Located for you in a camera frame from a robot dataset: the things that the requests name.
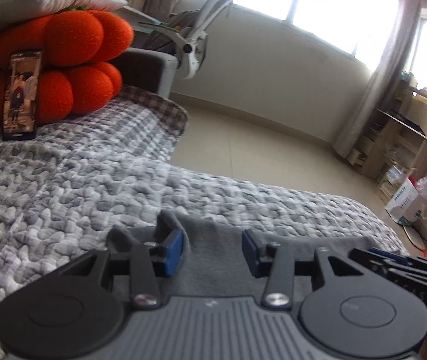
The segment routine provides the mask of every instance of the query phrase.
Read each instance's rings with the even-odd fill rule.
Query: floor tile
[[[226,140],[186,135],[177,145],[170,163],[197,172],[232,177],[230,148]]]
[[[300,165],[289,164],[236,147],[231,148],[231,154],[232,175],[235,179],[300,191],[310,191],[313,185],[311,175]]]
[[[190,124],[171,164],[235,179],[354,199],[398,234],[418,255],[404,230],[385,211],[374,180],[354,171],[332,150],[200,107],[186,107]]]

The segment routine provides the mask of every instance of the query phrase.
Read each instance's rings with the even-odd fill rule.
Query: bed
[[[35,140],[3,142],[0,130],[0,301],[105,247],[111,229],[154,224],[161,209],[239,231],[371,235],[384,249],[407,253],[394,231],[354,200],[169,165],[187,123],[177,104],[125,86],[93,114],[40,127]]]

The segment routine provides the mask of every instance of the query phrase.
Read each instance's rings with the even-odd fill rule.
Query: orange plush pumpkin
[[[0,34],[0,67],[16,51],[44,50],[44,64],[58,67],[107,61],[133,40],[131,26],[100,11],[68,11],[15,25]]]
[[[0,67],[10,55],[43,50],[37,122],[53,123],[68,114],[84,115],[103,107],[122,87],[115,66],[104,62],[122,54],[133,30],[120,17],[100,11],[67,11],[15,25],[0,34]],[[5,72],[0,72],[0,123]]]
[[[0,71],[0,123],[5,80],[5,72]],[[43,71],[37,89],[37,123],[54,123],[68,114],[85,115],[96,111],[118,93],[119,86],[121,74],[107,62],[70,67],[63,71]]]

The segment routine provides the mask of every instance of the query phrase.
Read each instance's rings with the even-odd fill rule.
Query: gray sofa
[[[129,47],[109,62],[119,69],[124,84],[169,97],[178,66],[173,55]]]

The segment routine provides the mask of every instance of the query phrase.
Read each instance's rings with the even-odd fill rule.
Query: phone screen
[[[16,52],[11,55],[3,107],[4,140],[35,138],[37,87],[41,66],[41,51]]]

